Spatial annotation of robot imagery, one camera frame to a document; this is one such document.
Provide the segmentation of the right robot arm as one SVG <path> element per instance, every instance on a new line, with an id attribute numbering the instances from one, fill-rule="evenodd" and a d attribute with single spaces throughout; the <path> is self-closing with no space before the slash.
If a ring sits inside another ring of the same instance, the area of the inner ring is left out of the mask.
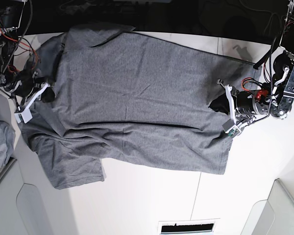
<path id="1" fill-rule="evenodd" d="M 18 111 L 30 107 L 36 100 L 50 103 L 55 99 L 54 82 L 39 72 L 41 59 L 25 39 L 32 17 L 32 1 L 0 0 L 0 90 L 9 99 L 22 98 L 16 103 Z M 14 66 L 18 48 L 29 53 L 29 61 L 23 70 Z"/>

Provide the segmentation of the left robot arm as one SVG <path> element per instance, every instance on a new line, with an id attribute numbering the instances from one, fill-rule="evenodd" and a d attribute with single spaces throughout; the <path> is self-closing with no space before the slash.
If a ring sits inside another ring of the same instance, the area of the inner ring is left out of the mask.
<path id="1" fill-rule="evenodd" d="M 294 0 L 289 1 L 285 23 L 275 36 L 269 51 L 253 66 L 269 64 L 263 69 L 265 81 L 247 77 L 241 81 L 242 90 L 219 79 L 225 93 L 215 99 L 210 108 L 229 115 L 223 129 L 230 137 L 258 121 L 257 116 L 285 119 L 294 101 Z"/>

